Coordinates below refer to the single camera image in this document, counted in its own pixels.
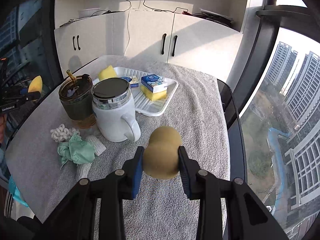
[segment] cabinet door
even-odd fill
[[[112,14],[71,23],[54,34],[64,77],[68,69],[74,72],[97,57],[113,54]]]
[[[66,71],[71,72],[80,68],[79,50],[76,48],[76,28],[74,23],[54,30],[57,53],[64,77],[68,76]]]
[[[74,24],[81,66],[102,55],[113,55],[112,14],[90,17]]]
[[[168,63],[195,69],[225,82],[241,39],[241,33],[221,24],[175,14]]]
[[[132,10],[129,13],[130,40],[124,55],[167,62],[173,16],[168,12]]]

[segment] tissue box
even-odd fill
[[[127,80],[131,88],[137,88],[139,86],[139,80],[137,79],[136,76],[120,77],[120,78]]]
[[[163,77],[151,74],[148,76],[143,76],[141,78],[141,83],[145,85],[152,93],[159,93],[167,90],[168,83],[163,80]]]

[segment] white mug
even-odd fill
[[[121,78],[109,78],[92,89],[92,110],[102,135],[111,142],[137,141],[141,131],[135,117],[130,84]]]

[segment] sponge ball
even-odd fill
[[[143,153],[144,172],[155,179],[174,178],[179,171],[180,145],[181,136],[174,128],[161,126],[154,130]]]

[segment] mug handle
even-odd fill
[[[121,118],[126,121],[126,123],[129,125],[129,127],[132,131],[132,134],[125,133],[124,135],[132,142],[139,140],[139,138],[141,136],[141,131],[140,131],[140,127],[138,125],[137,120],[132,115],[130,115],[128,113],[123,114],[121,116]]]

